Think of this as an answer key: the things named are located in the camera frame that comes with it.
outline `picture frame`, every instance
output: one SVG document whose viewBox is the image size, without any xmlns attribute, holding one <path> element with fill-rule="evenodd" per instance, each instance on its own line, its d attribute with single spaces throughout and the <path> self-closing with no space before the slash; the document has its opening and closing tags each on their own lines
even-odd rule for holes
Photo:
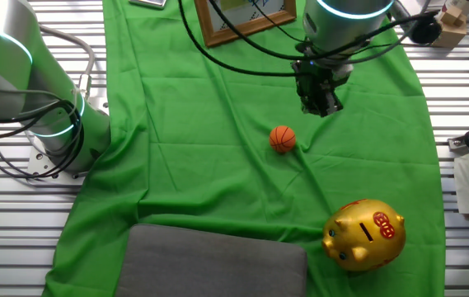
<svg viewBox="0 0 469 297">
<path fill-rule="evenodd" d="M 244 35 L 252 35 L 274 27 L 254 7 L 252 0 L 213 0 L 222 8 L 223 14 Z M 280 26 L 297 18 L 295 0 L 254 0 L 256 5 L 276 25 Z M 208 48 L 223 45 L 239 37 L 221 20 L 209 0 L 195 0 L 199 25 Z"/>
</svg>

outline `wooden frame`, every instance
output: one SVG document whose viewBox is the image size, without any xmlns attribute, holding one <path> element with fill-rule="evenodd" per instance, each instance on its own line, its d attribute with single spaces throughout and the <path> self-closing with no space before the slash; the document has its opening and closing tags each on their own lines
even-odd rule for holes
<svg viewBox="0 0 469 297">
<path fill-rule="evenodd" d="M 195 8 L 198 12 L 199 25 L 203 32 L 205 45 L 210 48 L 238 39 L 239 37 L 236 33 L 232 32 L 229 28 L 219 31 L 213 30 L 208 1 L 209 0 L 195 0 Z M 294 21 L 297 18 L 295 0 L 284 0 L 284 9 L 282 11 L 269 14 L 268 17 L 273 20 L 276 25 L 282 25 Z M 244 35 L 251 35 L 272 27 L 274 27 L 273 23 L 267 20 L 264 16 L 260 16 L 254 20 L 247 21 L 236 26 L 236 28 Z"/>
</svg>

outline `piggy bank ear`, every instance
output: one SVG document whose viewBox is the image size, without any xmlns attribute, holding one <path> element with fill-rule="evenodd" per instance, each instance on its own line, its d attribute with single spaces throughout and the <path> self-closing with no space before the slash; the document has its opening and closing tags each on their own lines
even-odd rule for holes
<svg viewBox="0 0 469 297">
<path fill-rule="evenodd" d="M 368 257 L 368 250 L 364 247 L 353 247 L 351 252 L 353 253 L 353 258 L 357 263 L 366 260 Z"/>
<path fill-rule="evenodd" d="M 339 226 L 341 230 L 345 230 L 348 227 L 348 220 L 347 219 L 336 219 L 335 224 Z"/>
</svg>

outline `black cable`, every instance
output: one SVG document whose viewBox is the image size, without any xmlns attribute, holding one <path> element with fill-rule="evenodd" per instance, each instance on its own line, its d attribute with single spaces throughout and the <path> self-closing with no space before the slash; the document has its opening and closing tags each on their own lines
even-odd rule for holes
<svg viewBox="0 0 469 297">
<path fill-rule="evenodd" d="M 6 138 L 6 137 L 9 137 L 9 136 L 13 136 L 13 135 L 16 135 L 16 134 L 19 134 L 25 130 L 28 130 L 30 127 L 32 127 L 33 125 L 35 125 L 42 117 L 44 117 L 49 111 L 52 111 L 56 108 L 59 108 L 59 107 L 65 107 L 65 106 L 68 106 L 68 104 L 72 105 L 69 101 L 65 101 L 65 100 L 62 100 L 62 101 L 57 101 L 56 103 L 54 103 L 53 105 L 49 106 L 48 108 L 42 110 L 42 112 L 39 112 L 38 115 L 31 121 L 29 122 L 29 124 L 21 127 L 20 129 L 17 129 L 17 130 L 14 130 L 12 132 L 9 132 L 9 133 L 5 133 L 5 134 L 0 134 L 0 139 L 1 138 Z M 0 121 L 0 123 L 12 123 L 12 122 L 19 122 L 19 120 L 14 120 L 14 121 Z"/>
<path fill-rule="evenodd" d="M 8 176 L 10 177 L 14 177 L 14 178 L 46 178 L 46 177 L 52 177 L 52 176 L 55 176 L 59 173 L 61 173 L 63 170 L 65 170 L 65 168 L 67 168 L 74 160 L 75 158 L 77 158 L 78 154 L 80 153 L 80 150 L 82 149 L 82 146 L 83 146 L 83 127 L 81 127 L 81 129 L 79 130 L 79 132 L 77 133 L 78 135 L 80 135 L 80 139 L 78 140 L 78 145 L 76 146 L 76 150 L 74 153 L 72 153 L 72 150 L 70 150 L 67 155 L 60 161 L 59 164 L 57 164 L 55 167 L 51 168 L 50 170 L 48 170 L 47 172 L 44 172 L 44 173 L 41 173 L 41 174 L 30 174 L 28 172 L 24 172 L 22 171 L 20 168 L 14 166 L 14 164 L 10 163 L 3 155 L 2 155 L 2 152 L 0 151 L 0 158 L 2 159 L 2 161 L 4 161 L 7 165 L 9 165 L 9 167 L 11 167 L 12 169 L 22 173 L 23 175 L 17 175 L 17 174 L 13 174 L 9 171 L 7 171 L 6 169 L 4 169 L 1 165 L 0 165 L 0 170 L 2 172 L 4 172 L 5 174 L 7 174 Z"/>
<path fill-rule="evenodd" d="M 56 158 L 56 157 L 62 157 L 63 155 L 67 154 L 69 147 L 71 145 L 73 145 L 75 141 L 77 141 L 79 136 L 80 136 L 79 132 L 75 133 L 75 136 L 71 139 L 69 144 L 65 144 L 61 148 L 59 148 L 58 150 L 52 151 L 51 152 L 52 154 L 49 154 L 49 151 L 47 151 L 48 152 L 48 157 Z"/>
<path fill-rule="evenodd" d="M 33 120 L 37 116 L 40 116 L 42 114 L 47 113 L 46 111 L 50 111 L 52 109 L 61 107 L 61 105 L 63 105 L 63 103 L 60 103 L 60 102 L 61 101 L 57 101 L 55 103 L 52 103 L 49 106 L 47 106 L 47 108 L 43 109 L 42 111 L 39 111 L 39 112 L 35 113 L 34 115 L 24 115 L 24 116 L 17 117 L 17 118 L 0 120 L 0 124 L 10 124 L 10 123 L 18 123 L 18 122 L 22 122 L 22 121 L 26 121 L 26 120 Z"/>
<path fill-rule="evenodd" d="M 306 76 L 306 75 L 311 76 L 311 75 L 313 75 L 311 73 L 269 73 L 269 72 L 251 71 L 251 70 L 236 68 L 236 67 L 233 67 L 231 65 L 225 64 L 224 62 L 214 58 L 209 53 L 207 53 L 207 51 L 199 44 L 197 39 L 195 39 L 195 36 L 192 33 L 192 30 L 190 29 L 190 27 L 188 25 L 188 21 L 186 20 L 185 10 L 183 9 L 183 2 L 182 2 L 182 0 L 178 0 L 178 2 L 179 2 L 179 11 L 181 13 L 181 19 L 183 21 L 183 25 L 185 25 L 186 33 L 188 34 L 188 36 L 192 40 L 192 43 L 194 44 L 196 49 L 198 49 L 198 51 L 202 55 L 204 55 L 207 59 L 209 59 L 210 61 L 216 63 L 217 65 L 219 65 L 223 68 L 232 70 L 232 71 L 237 72 L 237 73 L 243 73 L 243 74 L 248 74 L 248 75 L 259 75 L 259 76 L 266 76 L 266 77 L 299 77 L 299 76 Z"/>
<path fill-rule="evenodd" d="M 392 44 L 385 44 L 385 45 L 370 45 L 368 47 L 365 47 L 363 49 L 360 49 L 360 50 L 357 50 L 356 52 L 353 52 L 351 55 L 355 55 L 355 54 L 360 54 L 366 50 L 371 50 L 371 49 L 375 49 L 375 48 L 379 48 L 379 47 L 384 47 L 384 46 L 390 46 Z"/>
<path fill-rule="evenodd" d="M 40 95 L 48 95 L 51 97 L 54 97 L 56 99 L 62 100 L 58 95 L 52 93 L 52 92 L 47 92 L 47 91 L 41 91 L 41 90 L 5 90 L 5 89 L 0 89 L 0 92 L 4 92 L 7 94 L 40 94 Z"/>
<path fill-rule="evenodd" d="M 78 111 L 74 111 L 73 113 L 75 115 L 75 118 L 72 118 L 72 122 L 75 125 L 72 129 L 73 133 L 75 133 L 75 137 L 73 137 L 71 143 L 68 146 L 68 151 L 66 152 L 66 156 L 60 161 L 59 164 L 57 164 L 54 168 L 51 168 L 47 172 L 41 173 L 41 174 L 31 174 L 28 172 L 22 171 L 20 168 L 14 166 L 12 163 L 10 163 L 2 154 L 0 151 L 0 159 L 2 159 L 9 167 L 12 169 L 18 171 L 19 173 L 22 173 L 22 175 L 17 175 L 13 174 L 6 169 L 4 169 L 0 165 L 0 170 L 10 177 L 15 177 L 15 178 L 45 178 L 45 177 L 52 177 L 55 176 L 56 174 L 61 173 L 65 168 L 67 168 L 78 156 L 80 151 L 82 150 L 82 146 L 84 143 L 84 128 L 82 126 L 82 122 L 80 121 L 80 114 Z"/>
<path fill-rule="evenodd" d="M 430 1 L 431 0 L 425 0 L 424 1 L 424 5 L 423 7 L 421 8 L 421 12 L 420 12 L 420 15 L 422 14 L 425 14 L 428 7 L 429 7 L 429 4 L 430 4 Z M 430 19 L 427 19 L 426 22 L 424 23 L 428 23 L 428 24 L 434 24 L 436 23 L 436 20 L 434 19 L 434 17 L 431 17 Z M 372 54 L 366 58 L 361 58 L 361 59 L 353 59 L 353 60 L 346 60 L 346 61 L 341 61 L 340 64 L 358 64 L 358 63 L 364 63 L 364 62 L 368 62 L 370 60 L 373 60 L 373 59 L 376 59 L 376 58 L 379 58 L 381 56 L 383 56 L 384 54 L 388 53 L 389 51 L 395 49 L 398 45 L 402 44 L 402 41 L 406 38 L 406 37 L 409 37 L 410 34 L 417 29 L 418 27 L 418 24 L 419 22 L 418 21 L 414 21 L 414 24 L 410 26 L 410 28 L 408 30 L 405 31 L 405 33 L 401 36 L 401 38 L 399 38 L 396 42 L 394 42 L 393 44 L 389 45 L 388 47 L 386 47 L 386 49 L 383 49 L 381 50 L 380 52 L 377 52 L 375 54 Z"/>
<path fill-rule="evenodd" d="M 258 0 L 249 0 L 249 2 L 252 2 L 252 5 L 254 5 L 254 7 L 256 7 L 256 9 L 258 10 L 258 12 L 260 12 L 261 15 L 264 16 L 264 17 L 267 19 L 267 21 L 270 21 L 270 23 L 273 24 L 274 27 L 276 27 L 276 29 L 282 31 L 285 35 L 287 35 L 287 36 L 288 36 L 289 38 L 291 38 L 292 40 L 296 40 L 296 41 L 298 41 L 298 42 L 303 42 L 303 41 L 304 41 L 304 40 L 300 40 L 300 39 L 298 39 L 298 38 L 296 38 L 296 37 L 291 36 L 288 32 L 286 32 L 284 29 L 282 29 L 281 26 L 279 26 L 279 25 L 276 24 L 273 20 L 271 20 L 270 17 L 268 17 L 268 16 L 261 10 L 261 8 L 258 6 L 258 4 L 256 4 L 257 1 L 258 1 Z"/>
<path fill-rule="evenodd" d="M 385 26 L 382 26 L 381 28 L 375 30 L 375 31 L 372 31 L 366 35 L 361 35 L 359 38 L 357 38 L 356 40 L 354 41 L 351 41 L 349 42 L 347 45 L 343 45 L 337 49 L 333 49 L 329 52 L 325 52 L 324 54 L 314 54 L 314 55 L 309 55 L 309 56 L 306 56 L 306 55 L 303 55 L 303 56 L 294 56 L 294 55 L 289 55 L 289 54 L 281 54 L 281 53 L 277 53 L 277 52 L 274 52 L 273 50 L 269 50 L 269 49 L 266 49 L 265 47 L 261 46 L 261 45 L 258 45 L 256 42 L 250 40 L 247 38 L 247 36 L 243 35 L 243 33 L 241 33 L 226 17 L 225 15 L 223 14 L 223 12 L 221 11 L 221 8 L 219 8 L 218 4 L 214 1 L 214 0 L 209 0 L 210 4 L 212 5 L 214 11 L 216 11 L 216 13 L 219 15 L 219 17 L 225 22 L 225 24 L 227 24 L 227 26 L 236 34 L 238 35 L 238 37 L 240 37 L 241 39 L 243 39 L 246 43 L 248 43 L 250 46 L 254 47 L 255 49 L 263 52 L 263 53 L 266 53 L 266 54 L 269 54 L 269 55 L 272 55 L 273 57 L 276 57 L 276 58 L 280 58 L 280 59 L 287 59 L 287 60 L 301 60 L 301 61 L 307 61 L 307 60 L 315 60 L 315 59 L 324 59 L 324 58 L 327 58 L 327 57 L 331 57 L 332 55 L 334 54 L 339 54 L 347 49 L 350 49 L 354 46 L 357 46 L 357 45 L 361 45 L 364 41 L 374 37 L 375 35 L 379 35 L 381 33 L 383 33 L 384 31 L 387 31 L 387 30 L 390 30 L 391 28 L 393 28 L 394 26 L 398 26 L 400 24 L 404 24 L 404 23 L 407 23 L 409 21 L 418 21 L 418 20 L 421 20 L 421 19 L 425 19 L 425 18 L 430 18 L 430 17 L 434 17 L 435 15 L 438 14 L 438 12 L 425 12 L 423 14 L 419 14 L 419 15 L 416 15 L 416 16 L 410 16 L 410 17 L 407 17 L 405 19 L 402 19 L 402 20 L 398 20 L 398 21 L 393 21 L 391 22 L 390 24 L 388 25 L 385 25 Z"/>
</svg>

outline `metal table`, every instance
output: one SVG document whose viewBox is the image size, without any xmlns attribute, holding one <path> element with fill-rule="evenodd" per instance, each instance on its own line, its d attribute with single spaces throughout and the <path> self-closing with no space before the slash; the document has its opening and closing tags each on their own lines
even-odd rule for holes
<svg viewBox="0 0 469 297">
<path fill-rule="evenodd" d="M 30 2 L 39 21 L 72 33 L 96 52 L 92 104 L 107 111 L 106 47 L 101 0 Z M 45 35 L 45 42 L 62 67 L 77 82 L 87 63 L 87 54 L 67 41 Z M 469 34 L 453 50 L 406 47 L 423 85 L 441 167 L 447 267 L 445 295 L 469 296 L 469 219 L 457 212 L 453 180 L 454 153 L 447 138 L 469 130 Z M 14 125 L 1 125 L 0 133 Z M 26 167 L 30 143 L 18 135 L 0 140 L 10 161 Z M 37 296 L 51 268 L 55 245 L 68 217 L 78 188 L 35 189 L 0 172 L 0 295 Z"/>
</svg>

